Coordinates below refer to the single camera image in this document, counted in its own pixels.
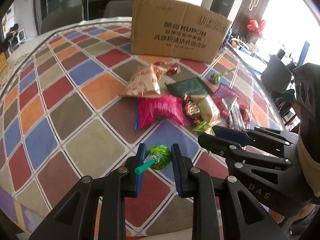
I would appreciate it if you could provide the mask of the pink snack bag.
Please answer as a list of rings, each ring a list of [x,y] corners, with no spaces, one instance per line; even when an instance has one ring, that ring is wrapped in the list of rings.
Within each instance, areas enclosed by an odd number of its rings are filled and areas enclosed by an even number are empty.
[[[157,117],[175,121],[188,126],[189,122],[183,113],[183,100],[173,95],[159,98],[140,98],[136,102],[135,129],[142,129],[152,124]]]

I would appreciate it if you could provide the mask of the brown cardboard box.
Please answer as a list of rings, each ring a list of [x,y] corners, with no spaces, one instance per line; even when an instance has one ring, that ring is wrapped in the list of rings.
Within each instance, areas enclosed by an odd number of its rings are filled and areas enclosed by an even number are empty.
[[[211,63],[232,22],[177,0],[134,0],[131,53]]]

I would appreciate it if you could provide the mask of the colourful checkered table mat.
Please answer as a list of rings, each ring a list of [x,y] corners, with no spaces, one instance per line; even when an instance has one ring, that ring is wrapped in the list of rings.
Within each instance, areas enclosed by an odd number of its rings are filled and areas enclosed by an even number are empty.
[[[136,101],[121,93],[141,66],[178,64],[159,85],[227,72],[222,84],[240,95],[250,126],[283,127],[267,93],[230,49],[212,63],[132,55],[128,22],[49,32],[20,45],[1,73],[1,210],[29,235],[84,175],[99,178],[125,163],[140,143],[179,144],[182,154],[212,176],[225,161],[210,157],[190,126],[157,120],[135,129]]]

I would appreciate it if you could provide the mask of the grey dining chair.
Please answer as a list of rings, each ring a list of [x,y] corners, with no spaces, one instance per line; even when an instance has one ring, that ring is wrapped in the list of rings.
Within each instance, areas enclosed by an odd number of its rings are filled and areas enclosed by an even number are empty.
[[[41,34],[70,24],[84,20],[83,6],[70,7],[61,11],[55,11],[42,21]]]
[[[103,18],[131,17],[134,1],[110,1],[105,7]]]

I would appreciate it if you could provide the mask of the dark side chair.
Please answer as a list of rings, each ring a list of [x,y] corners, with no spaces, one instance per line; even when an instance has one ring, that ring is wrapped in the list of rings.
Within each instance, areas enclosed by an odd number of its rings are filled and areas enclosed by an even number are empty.
[[[290,70],[281,62],[277,55],[271,55],[266,69],[261,74],[261,83],[268,93],[284,92],[291,81]]]

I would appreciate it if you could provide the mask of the dark green snack packet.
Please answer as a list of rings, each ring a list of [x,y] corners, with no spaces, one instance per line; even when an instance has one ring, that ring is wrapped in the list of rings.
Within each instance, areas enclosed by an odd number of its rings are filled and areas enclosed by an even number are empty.
[[[176,97],[183,98],[187,95],[212,95],[212,90],[199,78],[194,77],[175,83],[165,84],[168,91]]]

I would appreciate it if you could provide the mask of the red bow decoration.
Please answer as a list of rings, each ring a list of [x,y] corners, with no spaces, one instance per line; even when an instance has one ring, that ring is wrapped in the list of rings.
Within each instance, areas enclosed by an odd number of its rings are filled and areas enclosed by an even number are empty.
[[[265,28],[266,21],[261,20],[259,23],[255,19],[251,19],[247,25],[247,29],[257,34],[259,38],[263,38],[263,30]]]

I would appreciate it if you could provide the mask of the colourful small candy pack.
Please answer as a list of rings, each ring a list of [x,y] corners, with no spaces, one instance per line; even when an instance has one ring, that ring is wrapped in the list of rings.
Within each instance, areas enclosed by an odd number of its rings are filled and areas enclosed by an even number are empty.
[[[186,116],[193,122],[194,125],[201,123],[200,109],[190,96],[185,93],[183,97],[183,108]]]

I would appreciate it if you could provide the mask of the red striped snack packet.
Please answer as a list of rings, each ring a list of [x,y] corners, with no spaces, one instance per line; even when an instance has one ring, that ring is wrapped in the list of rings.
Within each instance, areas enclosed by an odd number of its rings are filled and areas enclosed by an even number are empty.
[[[221,83],[218,89],[212,94],[213,102],[220,111],[220,115],[224,119],[228,119],[232,107],[238,100],[239,95],[235,91]]]

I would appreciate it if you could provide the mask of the white low cabinet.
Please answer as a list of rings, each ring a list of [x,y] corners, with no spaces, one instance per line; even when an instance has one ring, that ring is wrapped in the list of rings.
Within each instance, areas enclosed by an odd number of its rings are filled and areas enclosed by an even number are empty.
[[[229,42],[236,55],[250,68],[259,73],[262,73],[266,69],[267,64],[257,56],[252,56],[252,53],[248,49],[241,46],[240,41],[235,38],[231,38]]]

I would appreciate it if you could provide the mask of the yellow green snack bag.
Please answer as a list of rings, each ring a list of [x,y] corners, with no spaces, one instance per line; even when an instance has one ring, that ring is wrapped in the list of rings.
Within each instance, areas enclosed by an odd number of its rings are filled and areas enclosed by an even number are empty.
[[[211,127],[220,122],[220,111],[210,95],[192,95],[191,100],[200,109],[200,117]]]

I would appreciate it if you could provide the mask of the grey dining chair left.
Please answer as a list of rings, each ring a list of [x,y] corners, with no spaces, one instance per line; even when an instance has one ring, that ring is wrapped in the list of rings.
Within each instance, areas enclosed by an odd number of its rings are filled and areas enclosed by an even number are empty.
[[[84,20],[83,6],[70,7],[61,11],[55,11],[42,21],[41,34],[70,24]]]

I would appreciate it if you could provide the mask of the grey dining chair right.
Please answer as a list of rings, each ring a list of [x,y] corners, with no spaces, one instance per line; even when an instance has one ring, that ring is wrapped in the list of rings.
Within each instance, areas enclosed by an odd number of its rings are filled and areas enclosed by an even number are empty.
[[[131,17],[134,1],[110,1],[105,7],[103,18]]]

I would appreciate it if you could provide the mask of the small green candy packet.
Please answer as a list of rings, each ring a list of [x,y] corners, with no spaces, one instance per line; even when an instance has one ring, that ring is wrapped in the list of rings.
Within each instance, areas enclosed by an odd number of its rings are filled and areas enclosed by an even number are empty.
[[[193,131],[197,134],[206,133],[209,135],[215,135],[212,127],[206,121],[200,122],[195,128],[193,128]]]

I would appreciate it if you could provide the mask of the green lollipop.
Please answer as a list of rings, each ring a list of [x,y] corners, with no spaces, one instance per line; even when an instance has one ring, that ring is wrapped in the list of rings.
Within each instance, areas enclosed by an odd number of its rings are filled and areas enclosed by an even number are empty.
[[[232,71],[236,70],[236,68],[233,68],[233,69],[230,69],[226,72],[223,72],[223,73],[215,73],[215,74],[212,74],[210,76],[210,81],[213,83],[213,84],[218,84],[220,81],[221,81],[221,78],[222,77],[225,77],[227,76],[229,73],[231,73]]]
[[[144,160],[144,172],[151,168],[153,170],[165,169],[171,163],[171,152],[165,145],[151,146],[146,152]]]

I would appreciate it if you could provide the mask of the beige red snack bag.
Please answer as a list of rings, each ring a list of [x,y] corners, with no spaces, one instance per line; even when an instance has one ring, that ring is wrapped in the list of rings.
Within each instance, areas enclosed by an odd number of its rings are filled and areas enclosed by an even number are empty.
[[[131,98],[158,98],[161,96],[159,80],[168,71],[167,68],[150,64],[135,72],[128,85],[120,94]]]

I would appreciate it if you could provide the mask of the small red candy wrapper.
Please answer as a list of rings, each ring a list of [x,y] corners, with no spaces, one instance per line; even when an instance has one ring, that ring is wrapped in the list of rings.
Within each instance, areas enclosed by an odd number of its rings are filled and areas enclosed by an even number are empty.
[[[158,61],[155,62],[154,65],[165,68],[167,70],[167,72],[165,73],[166,75],[175,75],[181,71],[180,66],[176,63]]]

